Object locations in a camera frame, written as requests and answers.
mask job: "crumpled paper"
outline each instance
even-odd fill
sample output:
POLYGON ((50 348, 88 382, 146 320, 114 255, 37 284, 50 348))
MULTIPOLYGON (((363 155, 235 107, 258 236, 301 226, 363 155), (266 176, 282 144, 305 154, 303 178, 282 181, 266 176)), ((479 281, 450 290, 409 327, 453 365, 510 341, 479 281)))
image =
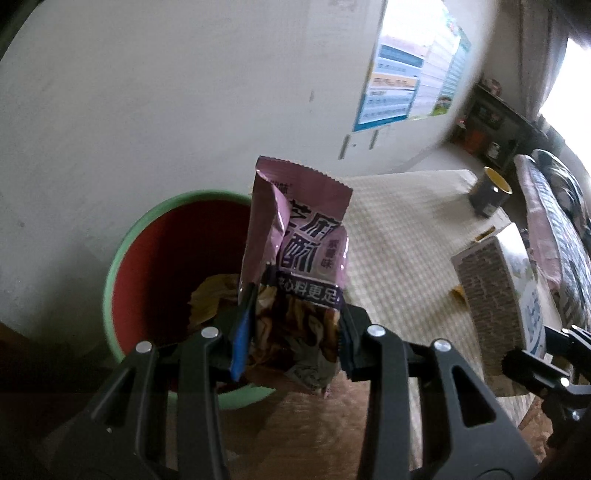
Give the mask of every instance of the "crumpled paper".
POLYGON ((213 275, 191 293, 189 333, 200 330, 201 325, 214 318, 219 311, 238 304, 238 278, 238 274, 213 275))

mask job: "poster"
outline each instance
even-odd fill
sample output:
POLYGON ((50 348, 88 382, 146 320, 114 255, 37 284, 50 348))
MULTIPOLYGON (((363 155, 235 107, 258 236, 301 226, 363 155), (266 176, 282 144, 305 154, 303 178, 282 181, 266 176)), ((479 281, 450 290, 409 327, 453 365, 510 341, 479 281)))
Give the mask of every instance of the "poster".
POLYGON ((387 0, 353 131, 447 113, 468 52, 441 0, 387 0))

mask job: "white tablecloth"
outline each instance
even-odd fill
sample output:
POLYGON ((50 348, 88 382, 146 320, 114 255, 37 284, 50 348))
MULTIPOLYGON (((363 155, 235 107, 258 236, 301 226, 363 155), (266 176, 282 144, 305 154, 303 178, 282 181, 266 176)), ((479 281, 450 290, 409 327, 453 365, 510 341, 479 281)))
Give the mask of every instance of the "white tablecloth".
MULTIPOLYGON (((449 339, 482 377, 473 322, 450 295, 458 284, 451 257, 491 225, 510 223, 502 211, 476 217, 466 193, 476 177, 468 170, 419 171, 344 179, 353 198, 344 224, 350 239, 348 302, 403 340, 429 345, 449 339)), ((499 402, 518 424, 532 396, 499 402)), ((420 452, 418 392, 411 390, 413 456, 420 452)))

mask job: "snack bag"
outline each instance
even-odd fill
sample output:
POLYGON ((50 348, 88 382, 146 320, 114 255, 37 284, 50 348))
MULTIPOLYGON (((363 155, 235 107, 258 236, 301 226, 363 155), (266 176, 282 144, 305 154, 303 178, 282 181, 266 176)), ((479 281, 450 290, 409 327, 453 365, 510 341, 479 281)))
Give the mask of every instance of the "snack bag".
POLYGON ((302 165, 256 163, 241 274, 241 291, 259 284, 251 366, 315 393, 337 373, 349 246, 341 221, 352 193, 302 165))

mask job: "metal rivet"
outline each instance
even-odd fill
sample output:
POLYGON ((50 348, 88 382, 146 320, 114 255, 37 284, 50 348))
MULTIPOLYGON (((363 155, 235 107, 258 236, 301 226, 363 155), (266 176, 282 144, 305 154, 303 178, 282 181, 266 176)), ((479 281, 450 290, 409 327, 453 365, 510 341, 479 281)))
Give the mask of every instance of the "metal rivet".
POLYGON ((215 327, 205 327, 201 330, 201 336, 203 338, 215 338, 219 335, 220 331, 215 327))
POLYGON ((152 344, 147 340, 144 340, 135 346, 135 351, 138 353, 148 353, 151 349, 152 344))
POLYGON ((449 350, 452 349, 452 344, 449 343, 444 338, 440 338, 438 340, 435 340, 433 342, 433 346, 435 347, 435 350, 439 350, 440 352, 448 352, 449 350))
POLYGON ((381 325, 370 325, 368 327, 368 333, 372 337, 383 337, 384 335, 386 335, 386 329, 381 325))

